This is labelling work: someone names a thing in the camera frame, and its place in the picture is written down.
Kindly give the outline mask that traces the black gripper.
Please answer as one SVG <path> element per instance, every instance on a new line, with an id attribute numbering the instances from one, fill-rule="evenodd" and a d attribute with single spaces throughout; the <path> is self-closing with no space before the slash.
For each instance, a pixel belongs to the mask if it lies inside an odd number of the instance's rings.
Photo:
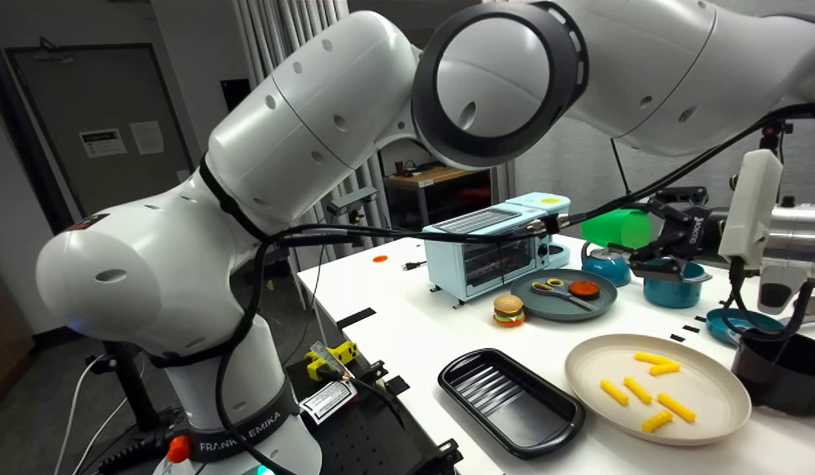
<path id="1" fill-rule="evenodd" d="M 660 219 L 656 236 L 646 244 L 653 256 L 671 256 L 682 261 L 717 259 L 722 236 L 722 217 L 711 207 L 672 207 L 671 203 L 653 203 L 653 213 Z"/>

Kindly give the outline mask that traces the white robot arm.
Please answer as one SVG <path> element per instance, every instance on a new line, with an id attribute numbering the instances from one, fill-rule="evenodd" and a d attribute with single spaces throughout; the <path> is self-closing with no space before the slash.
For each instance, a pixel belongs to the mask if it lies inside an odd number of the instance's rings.
<path id="1" fill-rule="evenodd" d="M 231 277 L 300 228 L 377 147 L 414 136 L 488 169 L 559 118 L 697 166 L 782 111 L 815 107 L 815 12 L 713 0 L 485 3 L 424 45 L 356 11 L 285 57 L 178 188 L 51 236 L 38 288 L 72 329 L 142 347 L 187 415 L 195 475 L 319 475 L 269 323 Z"/>

